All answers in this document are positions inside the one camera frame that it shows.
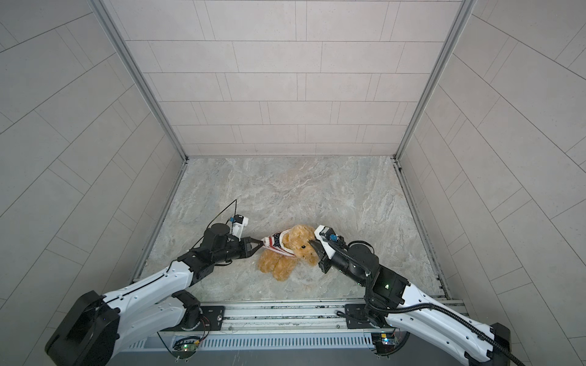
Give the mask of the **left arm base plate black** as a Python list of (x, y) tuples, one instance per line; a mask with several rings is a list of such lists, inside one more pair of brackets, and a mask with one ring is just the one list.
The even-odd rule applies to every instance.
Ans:
[(221, 329), (226, 308), (223, 306), (203, 306), (187, 310), (174, 331), (204, 332)]

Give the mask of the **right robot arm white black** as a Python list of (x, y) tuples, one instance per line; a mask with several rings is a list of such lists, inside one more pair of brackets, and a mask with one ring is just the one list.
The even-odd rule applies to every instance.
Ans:
[(463, 365), (521, 365), (511, 352), (511, 332), (465, 317), (426, 295), (405, 277), (380, 264), (363, 242), (345, 246), (312, 240), (323, 272), (335, 268), (365, 290), (358, 321), (408, 332), (444, 350)]

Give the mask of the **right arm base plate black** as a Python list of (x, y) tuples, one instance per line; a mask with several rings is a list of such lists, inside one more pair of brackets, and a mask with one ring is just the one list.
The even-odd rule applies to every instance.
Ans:
[(382, 314), (368, 308), (364, 303), (344, 305), (343, 315), (348, 329), (391, 329)]

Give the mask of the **red white striped knit sweater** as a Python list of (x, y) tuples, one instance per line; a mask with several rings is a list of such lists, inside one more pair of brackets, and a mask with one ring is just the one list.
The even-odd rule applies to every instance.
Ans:
[(284, 230), (280, 233), (275, 233), (262, 239), (263, 245), (266, 249), (278, 253), (279, 255), (295, 257), (295, 252), (285, 247), (285, 235), (289, 234), (291, 230)]

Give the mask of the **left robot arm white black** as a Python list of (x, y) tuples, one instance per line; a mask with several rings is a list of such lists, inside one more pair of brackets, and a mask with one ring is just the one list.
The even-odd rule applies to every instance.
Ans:
[(57, 365), (106, 365), (155, 332), (204, 326), (201, 303), (188, 289), (217, 265), (250, 258), (264, 245), (263, 240), (239, 237), (227, 224), (213, 224), (199, 246), (161, 271), (107, 294), (80, 296), (44, 350)]

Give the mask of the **brown plush teddy bear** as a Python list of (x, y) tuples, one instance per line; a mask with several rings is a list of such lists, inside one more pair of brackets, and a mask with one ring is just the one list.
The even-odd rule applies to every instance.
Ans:
[(319, 257), (310, 244), (315, 240), (314, 232), (315, 228), (299, 224), (263, 238), (257, 268), (271, 274), (278, 282), (284, 282), (300, 262), (316, 266)]

